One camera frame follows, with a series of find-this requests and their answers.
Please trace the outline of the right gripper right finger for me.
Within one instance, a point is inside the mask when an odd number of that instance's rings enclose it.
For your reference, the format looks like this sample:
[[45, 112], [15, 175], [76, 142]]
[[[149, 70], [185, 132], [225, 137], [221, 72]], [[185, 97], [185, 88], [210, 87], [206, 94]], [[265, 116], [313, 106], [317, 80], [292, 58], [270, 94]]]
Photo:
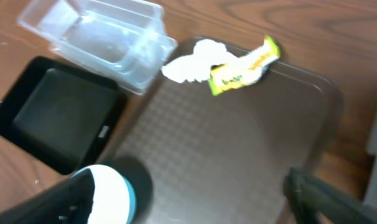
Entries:
[[333, 223], [377, 224], [377, 210], [300, 168], [290, 168], [283, 192], [297, 223], [319, 224], [318, 214], [321, 213]]

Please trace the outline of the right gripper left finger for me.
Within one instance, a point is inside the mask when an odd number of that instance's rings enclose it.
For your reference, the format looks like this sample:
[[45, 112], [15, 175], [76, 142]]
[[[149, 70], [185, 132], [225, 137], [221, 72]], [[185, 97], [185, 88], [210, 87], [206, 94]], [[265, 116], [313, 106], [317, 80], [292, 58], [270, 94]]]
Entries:
[[94, 178], [85, 170], [38, 196], [0, 213], [0, 223], [86, 224], [93, 207]]

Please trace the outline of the white tissue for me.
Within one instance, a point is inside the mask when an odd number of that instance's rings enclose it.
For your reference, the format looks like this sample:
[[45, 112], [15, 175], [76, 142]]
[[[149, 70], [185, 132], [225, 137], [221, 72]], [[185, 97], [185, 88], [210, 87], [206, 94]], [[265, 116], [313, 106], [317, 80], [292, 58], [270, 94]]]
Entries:
[[223, 65], [236, 59], [237, 56], [227, 51], [225, 44], [203, 39], [197, 41], [192, 54], [177, 57], [161, 70], [165, 77], [177, 83], [203, 82], [210, 78], [213, 65]]

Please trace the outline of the light blue rice bowl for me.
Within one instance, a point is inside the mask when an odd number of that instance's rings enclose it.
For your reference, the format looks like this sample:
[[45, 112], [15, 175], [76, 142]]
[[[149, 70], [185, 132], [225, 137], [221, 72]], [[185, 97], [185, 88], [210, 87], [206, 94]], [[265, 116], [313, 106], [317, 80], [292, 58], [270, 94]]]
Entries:
[[87, 224], [130, 224], [136, 212], [136, 194], [127, 178], [110, 166], [95, 164], [76, 173], [90, 172], [94, 181], [93, 205]]

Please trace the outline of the yellow snack wrapper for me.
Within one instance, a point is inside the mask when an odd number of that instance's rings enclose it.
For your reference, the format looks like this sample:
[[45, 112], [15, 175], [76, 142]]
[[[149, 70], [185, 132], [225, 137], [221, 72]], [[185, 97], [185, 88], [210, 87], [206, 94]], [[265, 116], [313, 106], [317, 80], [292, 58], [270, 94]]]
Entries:
[[281, 56], [279, 46], [270, 36], [263, 45], [236, 60], [211, 69], [209, 87], [213, 96], [258, 82], [270, 64]]

